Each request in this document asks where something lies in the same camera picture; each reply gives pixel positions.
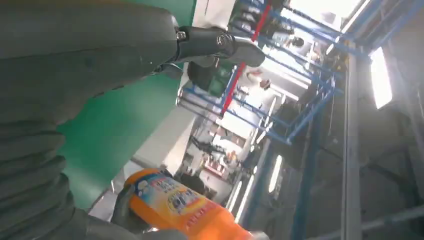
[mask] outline red pole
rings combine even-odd
[[[265,10],[262,13],[262,16],[260,17],[259,23],[256,26],[254,34],[251,37],[252,42],[258,39],[259,33],[261,32],[261,29],[264,26],[265,20],[267,19],[267,16],[270,10],[271,10],[271,5],[267,5]],[[242,62],[240,64],[240,67],[237,69],[237,73],[235,74],[234,81],[231,83],[228,96],[225,99],[224,106],[222,106],[221,116],[224,116],[225,112],[230,106],[231,101],[233,100],[234,90],[236,89],[237,82],[239,81],[239,78],[242,76],[243,70],[245,69],[245,67],[246,67],[246,63]]]

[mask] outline gray robot arm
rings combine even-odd
[[[21,2],[0,3],[0,239],[135,239],[74,207],[66,161],[56,153],[64,142],[57,125],[87,99],[166,65],[230,59],[238,41],[221,31],[178,28],[168,11],[140,4]],[[190,45],[196,31],[217,46]],[[177,38],[180,32],[185,38]],[[221,36],[225,44],[217,42]]]

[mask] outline orange bottle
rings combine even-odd
[[[139,171],[125,184],[135,184],[131,209],[153,227],[180,230],[189,240],[252,239],[225,208],[158,169]]]

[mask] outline window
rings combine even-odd
[[[383,49],[380,47],[371,55],[371,82],[374,92],[375,105],[380,109],[388,104],[392,98],[392,86],[390,84],[389,72],[386,66]]]

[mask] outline bottle label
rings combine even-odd
[[[217,205],[201,194],[161,173],[148,174],[135,182],[135,194],[162,217],[187,229]]]

